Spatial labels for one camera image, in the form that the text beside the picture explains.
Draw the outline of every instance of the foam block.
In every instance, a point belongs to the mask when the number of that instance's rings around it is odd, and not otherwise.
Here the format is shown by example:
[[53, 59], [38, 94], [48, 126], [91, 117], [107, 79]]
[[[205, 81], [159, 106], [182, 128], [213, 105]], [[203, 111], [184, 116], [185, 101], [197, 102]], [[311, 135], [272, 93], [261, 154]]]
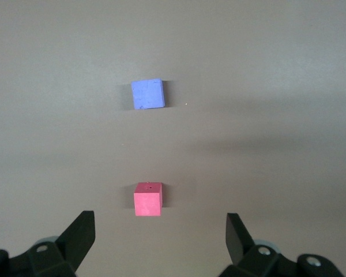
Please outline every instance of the foam block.
[[137, 216], [160, 216], [163, 206], [161, 183], [138, 183], [134, 191], [134, 210]]
[[133, 103], [136, 110], [164, 107], [163, 81], [151, 79], [131, 83]]

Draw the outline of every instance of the screw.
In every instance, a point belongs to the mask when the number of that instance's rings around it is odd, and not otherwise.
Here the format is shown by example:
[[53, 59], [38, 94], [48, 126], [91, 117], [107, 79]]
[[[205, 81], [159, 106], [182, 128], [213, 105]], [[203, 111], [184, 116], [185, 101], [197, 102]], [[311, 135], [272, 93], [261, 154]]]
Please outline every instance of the screw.
[[259, 250], [259, 253], [262, 255], [266, 255], [266, 256], [270, 255], [270, 250], [264, 246], [259, 247], [258, 250]]
[[315, 257], [308, 257], [308, 258], [306, 258], [306, 261], [310, 264], [310, 265], [313, 265], [313, 266], [315, 266], [315, 267], [320, 267], [322, 264], [321, 264], [321, 262], [317, 259], [317, 258], [315, 258]]

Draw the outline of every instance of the red cube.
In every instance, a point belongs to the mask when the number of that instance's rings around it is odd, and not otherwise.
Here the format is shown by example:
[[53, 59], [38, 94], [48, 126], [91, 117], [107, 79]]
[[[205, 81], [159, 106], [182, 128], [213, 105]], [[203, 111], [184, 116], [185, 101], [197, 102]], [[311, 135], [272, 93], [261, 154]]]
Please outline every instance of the red cube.
[[163, 206], [161, 183], [138, 183], [134, 191], [134, 210], [137, 216], [160, 216]]

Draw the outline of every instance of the small hole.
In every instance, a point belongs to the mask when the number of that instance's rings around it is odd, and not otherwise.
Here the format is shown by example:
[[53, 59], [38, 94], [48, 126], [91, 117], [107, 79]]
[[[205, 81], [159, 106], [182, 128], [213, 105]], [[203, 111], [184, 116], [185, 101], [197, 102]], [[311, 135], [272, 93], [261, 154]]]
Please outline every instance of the small hole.
[[37, 247], [36, 252], [43, 252], [47, 250], [47, 245], [41, 245]]

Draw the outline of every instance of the blue block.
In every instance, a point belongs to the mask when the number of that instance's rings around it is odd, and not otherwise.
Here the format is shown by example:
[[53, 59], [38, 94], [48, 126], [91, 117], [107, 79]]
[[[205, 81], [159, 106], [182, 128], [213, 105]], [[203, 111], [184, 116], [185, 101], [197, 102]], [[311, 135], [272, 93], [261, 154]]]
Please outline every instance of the blue block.
[[161, 79], [132, 82], [132, 92], [134, 108], [136, 110], [162, 108], [166, 105]]

